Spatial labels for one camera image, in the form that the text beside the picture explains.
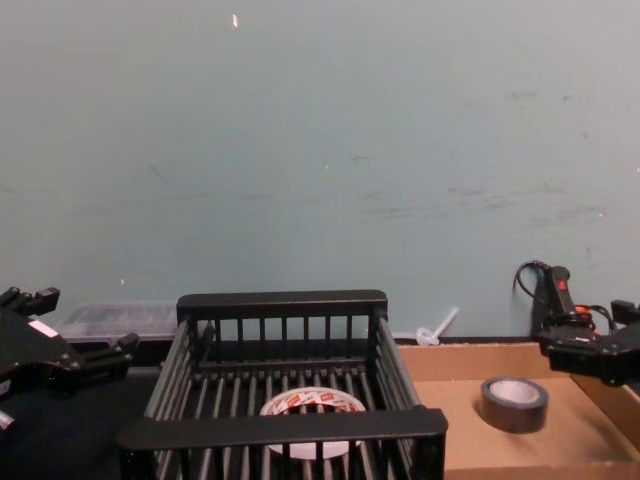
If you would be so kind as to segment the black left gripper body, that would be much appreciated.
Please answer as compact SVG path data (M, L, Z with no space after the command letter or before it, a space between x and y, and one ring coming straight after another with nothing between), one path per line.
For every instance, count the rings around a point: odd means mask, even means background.
M53 328L1 310L1 397L48 387L81 368L81 358Z

